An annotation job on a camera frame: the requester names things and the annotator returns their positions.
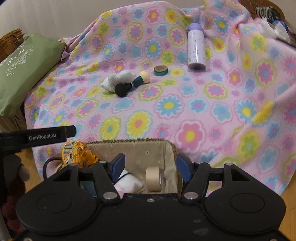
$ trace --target green tape roll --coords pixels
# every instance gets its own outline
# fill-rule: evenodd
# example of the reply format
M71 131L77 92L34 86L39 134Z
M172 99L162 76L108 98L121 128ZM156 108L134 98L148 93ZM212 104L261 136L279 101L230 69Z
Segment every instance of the green tape roll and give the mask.
M156 76L164 76L168 73L168 68L165 65L157 65L154 67L154 75Z

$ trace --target beige tape roll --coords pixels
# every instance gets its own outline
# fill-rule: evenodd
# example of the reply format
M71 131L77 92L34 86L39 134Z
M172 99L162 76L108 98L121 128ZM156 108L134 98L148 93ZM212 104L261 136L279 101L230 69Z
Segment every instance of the beige tape roll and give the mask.
M162 177L159 167L147 167L146 187L149 192L159 192L162 187Z

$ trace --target black cable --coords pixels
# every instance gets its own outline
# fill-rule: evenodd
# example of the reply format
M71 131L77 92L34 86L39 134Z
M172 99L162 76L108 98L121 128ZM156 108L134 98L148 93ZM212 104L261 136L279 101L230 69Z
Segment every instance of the black cable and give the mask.
M128 173L122 175L120 178L118 178L117 182L119 182L120 179L124 178L124 177L125 177L126 175L128 175L128 174L132 174L132 173L131 173L131 172L128 172Z
M46 175L46 168L47 168L47 165L50 163L50 162L52 162L52 161L54 161L54 160L62 160L60 157L51 157L51 158L49 158L45 163L44 163L44 165L43 165L43 169L42 169L42 175L43 175L43 179L45 180L45 179L47 179L47 175Z

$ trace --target white bottle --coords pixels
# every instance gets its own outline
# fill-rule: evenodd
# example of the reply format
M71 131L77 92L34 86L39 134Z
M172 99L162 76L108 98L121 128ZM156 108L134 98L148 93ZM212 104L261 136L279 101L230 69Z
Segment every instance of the white bottle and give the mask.
M188 67L191 70L205 70L205 36L202 26L192 23L188 32Z

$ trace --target purple bottle cap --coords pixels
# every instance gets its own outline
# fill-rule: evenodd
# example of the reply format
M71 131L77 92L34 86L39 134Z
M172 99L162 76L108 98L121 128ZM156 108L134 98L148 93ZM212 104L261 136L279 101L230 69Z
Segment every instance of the purple bottle cap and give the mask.
M187 30L187 33L190 30L199 30L199 31L201 31L204 34L204 30L203 30L202 26L200 24L198 24L198 23L191 23L191 24L189 24L187 26L186 30Z

